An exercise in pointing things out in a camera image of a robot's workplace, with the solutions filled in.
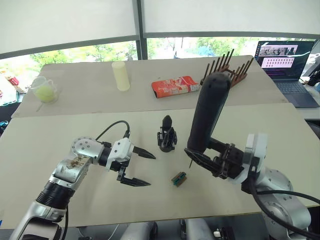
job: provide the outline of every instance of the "robotic arm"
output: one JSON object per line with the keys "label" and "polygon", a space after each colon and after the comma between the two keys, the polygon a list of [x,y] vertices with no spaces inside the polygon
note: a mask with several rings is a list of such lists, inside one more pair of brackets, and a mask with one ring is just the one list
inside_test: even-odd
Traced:
{"label": "robotic arm", "polygon": [[[252,194],[262,209],[266,227],[273,238],[277,240],[302,240],[307,236],[319,239],[318,235],[307,232],[311,216],[308,209],[296,196],[288,194],[257,195],[257,190],[259,192],[293,190],[291,182],[285,175],[263,165],[267,149],[265,134],[250,134],[244,152],[232,143],[222,143],[211,138],[230,87],[231,81],[223,73],[214,73],[205,79],[195,109],[187,148],[184,149],[191,158],[191,163],[195,161],[201,167],[209,170],[214,177],[241,184],[241,189],[244,192]],[[220,155],[211,160],[204,154],[206,149],[216,150]],[[297,228],[303,230],[305,236],[295,233],[294,230]]]}
{"label": "robotic arm", "polygon": [[66,214],[70,198],[86,176],[90,164],[101,165],[107,171],[118,173],[123,184],[139,187],[150,183],[138,178],[125,177],[132,153],[155,159],[148,151],[134,146],[128,137],[113,144],[100,143],[90,137],[80,137],[72,142],[70,152],[51,174],[43,191],[32,202],[27,213],[13,231],[10,240],[58,240],[59,223]]}

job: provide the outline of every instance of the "yellow cylinder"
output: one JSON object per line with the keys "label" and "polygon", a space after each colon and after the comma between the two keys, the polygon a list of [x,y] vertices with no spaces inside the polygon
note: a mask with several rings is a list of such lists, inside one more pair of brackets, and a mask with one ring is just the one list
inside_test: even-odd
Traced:
{"label": "yellow cylinder", "polygon": [[116,81],[116,86],[120,91],[127,91],[130,88],[126,64],[124,61],[114,61],[112,70]]}

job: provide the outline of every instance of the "plastic cup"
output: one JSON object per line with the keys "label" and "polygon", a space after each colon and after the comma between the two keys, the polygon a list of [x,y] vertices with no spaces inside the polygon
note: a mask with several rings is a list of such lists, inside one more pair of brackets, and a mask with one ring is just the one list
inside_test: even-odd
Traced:
{"label": "plastic cup", "polygon": [[30,89],[42,103],[53,103],[58,99],[57,88],[53,81],[47,80],[44,76],[37,76]]}

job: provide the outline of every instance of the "red package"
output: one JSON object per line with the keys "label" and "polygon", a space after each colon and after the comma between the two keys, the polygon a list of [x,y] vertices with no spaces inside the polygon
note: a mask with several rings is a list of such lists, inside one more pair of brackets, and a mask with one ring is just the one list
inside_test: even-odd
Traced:
{"label": "red package", "polygon": [[200,89],[200,84],[195,82],[190,76],[154,81],[151,86],[157,98],[195,92]]}

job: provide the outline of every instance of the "black cable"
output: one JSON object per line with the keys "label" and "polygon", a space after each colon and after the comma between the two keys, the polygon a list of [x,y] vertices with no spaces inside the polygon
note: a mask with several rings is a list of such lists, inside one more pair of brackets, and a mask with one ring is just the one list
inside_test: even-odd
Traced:
{"label": "black cable", "polygon": [[65,240],[68,230],[68,222],[69,222],[69,208],[66,206],[66,212],[65,212],[65,223],[64,223],[64,230],[61,240]]}
{"label": "black cable", "polygon": [[130,126],[129,126],[129,123],[127,121],[124,121],[124,120],[120,120],[120,121],[116,121],[114,123],[112,123],[110,126],[108,126],[99,136],[96,137],[96,141],[103,135],[105,134],[106,131],[108,131],[110,128],[112,128],[114,125],[116,124],[119,124],[119,123],[124,123],[126,125],[126,131],[125,131],[125,134],[124,134],[124,138],[125,137],[129,137],[129,134],[130,134]]}
{"label": "black cable", "polygon": [[256,189],[256,185],[255,185],[255,180],[250,177],[248,179],[249,182],[249,189],[250,192],[255,200],[255,202],[258,204],[258,206],[261,208],[261,210],[269,217],[271,218],[273,221],[275,221],[276,223],[280,224],[281,226],[285,227],[286,229],[297,233],[301,236],[304,236],[306,238],[310,238],[310,239],[315,239],[315,240],[320,240],[320,235],[319,234],[315,234],[312,232],[308,232],[305,230],[302,230],[300,228],[297,228],[291,224],[288,224],[287,222],[283,221],[282,219],[280,219],[279,217],[275,216],[274,214],[271,213],[271,211],[269,211],[267,209],[267,207],[262,203],[262,201],[260,200],[258,194],[257,194],[257,189]]}
{"label": "black cable", "polygon": [[310,195],[307,195],[307,194],[304,194],[304,193],[300,193],[300,192],[296,192],[296,191],[285,191],[285,190],[268,190],[268,191],[258,191],[257,192],[258,195],[264,195],[264,194],[287,194],[287,195],[293,195],[293,196],[297,196],[297,197],[301,197],[301,198],[304,198],[304,199],[309,199],[317,204],[320,204],[320,200],[313,197],[313,196],[310,196]]}

